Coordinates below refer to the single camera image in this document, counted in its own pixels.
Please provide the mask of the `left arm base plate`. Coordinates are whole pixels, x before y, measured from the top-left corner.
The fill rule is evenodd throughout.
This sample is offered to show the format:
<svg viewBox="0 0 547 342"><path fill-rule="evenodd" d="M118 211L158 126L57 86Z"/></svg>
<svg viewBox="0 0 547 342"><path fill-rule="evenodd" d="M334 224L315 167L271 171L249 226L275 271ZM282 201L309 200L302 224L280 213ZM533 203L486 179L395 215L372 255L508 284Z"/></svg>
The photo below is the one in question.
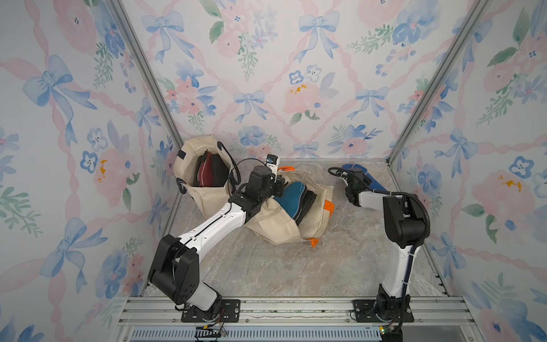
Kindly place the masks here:
<svg viewBox="0 0 547 342"><path fill-rule="evenodd" d="M218 299L208 309L189 306L182 310L182 323L238 323L241 312L239 299Z"/></svg>

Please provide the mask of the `teal paddle case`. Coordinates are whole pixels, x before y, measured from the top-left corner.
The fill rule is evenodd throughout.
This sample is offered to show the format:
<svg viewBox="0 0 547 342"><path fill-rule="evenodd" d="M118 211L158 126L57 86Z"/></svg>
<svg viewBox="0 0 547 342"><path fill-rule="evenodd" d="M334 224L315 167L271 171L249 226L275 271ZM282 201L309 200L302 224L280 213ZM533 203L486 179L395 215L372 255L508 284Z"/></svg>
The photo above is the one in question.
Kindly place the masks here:
<svg viewBox="0 0 547 342"><path fill-rule="evenodd" d="M307 186L303 182L291 182L284 188L282 196L274 197L274 200L285 210L287 215L294 219L303 194L307 191Z"/></svg>

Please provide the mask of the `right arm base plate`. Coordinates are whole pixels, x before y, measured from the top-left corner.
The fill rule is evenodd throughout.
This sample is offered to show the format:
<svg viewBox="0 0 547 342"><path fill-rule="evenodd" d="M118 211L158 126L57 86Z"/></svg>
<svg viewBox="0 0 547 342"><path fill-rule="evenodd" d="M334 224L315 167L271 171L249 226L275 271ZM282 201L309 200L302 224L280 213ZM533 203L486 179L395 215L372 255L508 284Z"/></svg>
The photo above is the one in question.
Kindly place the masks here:
<svg viewBox="0 0 547 342"><path fill-rule="evenodd" d="M413 323L415 318L410 309L410 300L407 299L403 308L402 299L381 300L376 299L354 299L353 318L358 323L398 323L400 319L403 323Z"/></svg>

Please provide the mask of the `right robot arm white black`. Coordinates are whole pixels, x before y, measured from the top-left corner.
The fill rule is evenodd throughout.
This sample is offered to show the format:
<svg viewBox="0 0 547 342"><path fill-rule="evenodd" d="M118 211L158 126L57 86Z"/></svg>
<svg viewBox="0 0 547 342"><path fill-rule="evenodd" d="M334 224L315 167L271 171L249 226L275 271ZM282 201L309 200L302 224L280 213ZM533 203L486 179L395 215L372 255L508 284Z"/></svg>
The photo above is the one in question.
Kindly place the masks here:
<svg viewBox="0 0 547 342"><path fill-rule="evenodd" d="M337 173L344 179L350 203L383 213L392 249L373 313L381 321L402 320L410 303L408 287L416 254L430 234L428 211L416 195L387 190L360 165L344 165Z"/></svg>

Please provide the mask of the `blue paddle case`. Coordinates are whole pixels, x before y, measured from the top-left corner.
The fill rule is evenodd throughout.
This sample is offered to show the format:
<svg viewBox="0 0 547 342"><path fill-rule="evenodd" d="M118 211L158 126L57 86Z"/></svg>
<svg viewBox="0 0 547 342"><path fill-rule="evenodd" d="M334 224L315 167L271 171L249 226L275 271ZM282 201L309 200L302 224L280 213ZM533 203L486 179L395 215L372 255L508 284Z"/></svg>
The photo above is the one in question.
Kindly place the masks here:
<svg viewBox="0 0 547 342"><path fill-rule="evenodd" d="M364 166L362 165L359 165L359 164L344 164L342 166L343 169L345 170L353 170L353 171L361 171L364 175L364 177L367 179L367 182L368 182L368 185L373 189L373 190L381 190L381 191L386 191L385 187L383 187L369 172L368 172L368 169L365 168Z"/></svg>

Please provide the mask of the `canvas bag orange handles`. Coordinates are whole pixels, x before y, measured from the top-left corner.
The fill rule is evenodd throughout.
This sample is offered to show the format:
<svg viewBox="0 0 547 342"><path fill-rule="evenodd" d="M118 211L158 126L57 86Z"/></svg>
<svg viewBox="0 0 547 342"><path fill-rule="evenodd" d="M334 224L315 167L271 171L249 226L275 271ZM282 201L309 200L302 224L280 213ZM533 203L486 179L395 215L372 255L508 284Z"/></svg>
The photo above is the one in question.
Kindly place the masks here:
<svg viewBox="0 0 547 342"><path fill-rule="evenodd" d="M245 226L273 245L307 240L316 246L335 209L333 188L292 167L282 168L279 176L285 179L283 195L268 199Z"/></svg>

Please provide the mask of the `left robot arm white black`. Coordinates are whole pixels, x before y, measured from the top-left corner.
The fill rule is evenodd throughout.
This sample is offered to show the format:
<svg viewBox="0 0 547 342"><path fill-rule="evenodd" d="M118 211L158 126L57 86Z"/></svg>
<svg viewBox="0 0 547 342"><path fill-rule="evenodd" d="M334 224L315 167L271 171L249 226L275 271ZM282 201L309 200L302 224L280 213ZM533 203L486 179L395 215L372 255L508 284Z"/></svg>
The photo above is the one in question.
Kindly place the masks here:
<svg viewBox="0 0 547 342"><path fill-rule="evenodd" d="M152 261L149 282L175 305L198 309L212 317L222 295L200 279L200 261L229 233L256 216L273 196L283 195L284 179L272 164L256 166L244 189L198 227L178 237L164 236Z"/></svg>

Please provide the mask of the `black paddle case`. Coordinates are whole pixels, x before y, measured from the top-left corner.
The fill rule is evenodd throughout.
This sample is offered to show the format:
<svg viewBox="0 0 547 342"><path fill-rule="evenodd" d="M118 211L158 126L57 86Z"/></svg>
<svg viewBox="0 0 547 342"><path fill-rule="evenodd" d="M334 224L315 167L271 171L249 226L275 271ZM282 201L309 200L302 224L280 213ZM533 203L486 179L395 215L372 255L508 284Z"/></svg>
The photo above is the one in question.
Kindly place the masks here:
<svg viewBox="0 0 547 342"><path fill-rule="evenodd" d="M296 225L299 226L300 223L303 221L303 218L308 214L309 210L311 209L313 203L316 200L316 193L312 192L310 190L307 190L301 199L299 211L297 212L294 221L296 222Z"/></svg>

